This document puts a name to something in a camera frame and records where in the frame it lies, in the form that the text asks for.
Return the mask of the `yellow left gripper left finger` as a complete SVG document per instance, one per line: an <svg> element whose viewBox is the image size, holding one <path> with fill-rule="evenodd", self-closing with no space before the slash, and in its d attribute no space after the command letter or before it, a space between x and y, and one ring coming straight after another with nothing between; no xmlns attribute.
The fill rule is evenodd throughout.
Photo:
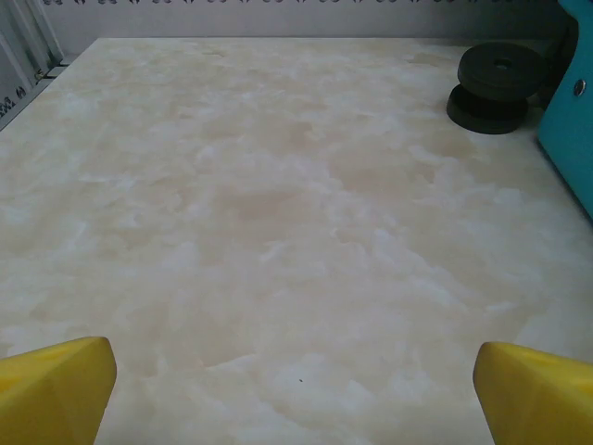
<svg viewBox="0 0 593 445"><path fill-rule="evenodd" d="M105 337L82 337L1 360L3 444L92 444L116 382Z"/></svg>

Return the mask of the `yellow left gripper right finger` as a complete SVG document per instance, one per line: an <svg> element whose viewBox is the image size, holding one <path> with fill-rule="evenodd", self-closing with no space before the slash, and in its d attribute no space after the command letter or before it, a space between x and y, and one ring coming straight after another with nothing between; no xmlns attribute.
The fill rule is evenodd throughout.
<svg viewBox="0 0 593 445"><path fill-rule="evenodd" d="M496 444L590 444L592 365L502 342L478 352L473 386Z"/></svg>

